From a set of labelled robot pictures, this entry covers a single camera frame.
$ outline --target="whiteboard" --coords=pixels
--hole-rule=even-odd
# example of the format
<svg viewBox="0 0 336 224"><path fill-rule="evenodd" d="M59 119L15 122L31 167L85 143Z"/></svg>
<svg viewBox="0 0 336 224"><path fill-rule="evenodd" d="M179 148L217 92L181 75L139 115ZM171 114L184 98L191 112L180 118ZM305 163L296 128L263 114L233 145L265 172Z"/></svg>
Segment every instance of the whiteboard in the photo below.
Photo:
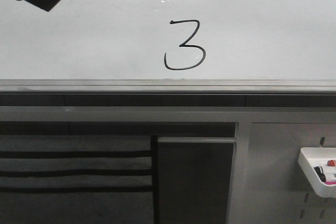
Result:
<svg viewBox="0 0 336 224"><path fill-rule="evenodd" d="M335 0L0 1L0 79L336 80Z"/></svg>

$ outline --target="whiteboard tray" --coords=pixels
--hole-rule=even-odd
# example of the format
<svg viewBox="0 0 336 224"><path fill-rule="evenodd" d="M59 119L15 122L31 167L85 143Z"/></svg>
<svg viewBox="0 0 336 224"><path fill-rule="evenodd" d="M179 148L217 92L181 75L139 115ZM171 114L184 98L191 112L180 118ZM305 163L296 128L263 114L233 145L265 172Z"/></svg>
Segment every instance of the whiteboard tray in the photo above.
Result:
<svg viewBox="0 0 336 224"><path fill-rule="evenodd" d="M326 185L322 182L314 167L327 165L330 159L336 159L336 148L303 147L298 160L315 193L323 198L336 198L336 185Z"/></svg>

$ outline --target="white plastic holder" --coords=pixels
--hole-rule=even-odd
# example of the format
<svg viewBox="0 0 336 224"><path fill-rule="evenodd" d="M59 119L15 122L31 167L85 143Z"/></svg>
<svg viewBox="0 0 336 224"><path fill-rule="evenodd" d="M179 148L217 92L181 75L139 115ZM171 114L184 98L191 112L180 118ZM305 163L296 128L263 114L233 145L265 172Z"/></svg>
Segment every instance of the white plastic holder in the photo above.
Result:
<svg viewBox="0 0 336 224"><path fill-rule="evenodd" d="M298 160L315 193L323 198L336 198L336 185L322 182L314 167L327 165L330 159L336 159L336 148L303 147Z"/></svg>

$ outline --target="handwritten number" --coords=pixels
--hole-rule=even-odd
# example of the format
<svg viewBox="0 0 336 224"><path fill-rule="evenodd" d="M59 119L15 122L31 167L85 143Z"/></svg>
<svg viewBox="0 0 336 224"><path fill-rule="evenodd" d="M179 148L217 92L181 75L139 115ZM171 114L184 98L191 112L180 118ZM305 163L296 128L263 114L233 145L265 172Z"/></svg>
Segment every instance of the handwritten number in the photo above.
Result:
<svg viewBox="0 0 336 224"><path fill-rule="evenodd" d="M206 55L206 52L204 50L203 47L200 47L200 46L196 46L196 45L187 45L187 43L195 36L195 34L197 33L198 29L200 28L199 24L200 24L200 21L198 21L197 19L190 19L190 20L181 20L181 21L170 21L170 24L178 24L178 23L186 23L186 22L196 22L197 23L197 27L195 29L195 31L193 32L193 34L191 34L191 36L185 41L183 42L182 44L180 44L180 47L195 47L195 48L198 48L199 50L201 50L203 52L203 57L201 58L201 60L191 66L191 67L186 67L186 68L172 68L172 67L169 67L168 64L167 64L167 53L164 54L164 65L166 66L166 68L170 69L170 70L187 70L187 69L192 69L192 68L196 68L197 66L199 66L205 59L205 55Z"/></svg>

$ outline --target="red marker cap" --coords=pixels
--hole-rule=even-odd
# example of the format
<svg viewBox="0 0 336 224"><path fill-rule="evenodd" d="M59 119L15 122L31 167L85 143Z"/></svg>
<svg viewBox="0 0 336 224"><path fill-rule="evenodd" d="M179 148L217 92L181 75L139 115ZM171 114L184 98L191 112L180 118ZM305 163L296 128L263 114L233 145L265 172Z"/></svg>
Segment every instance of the red marker cap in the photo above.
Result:
<svg viewBox="0 0 336 224"><path fill-rule="evenodd" d="M327 165L328 166L336 166L336 160L328 160L328 162L327 162Z"/></svg>

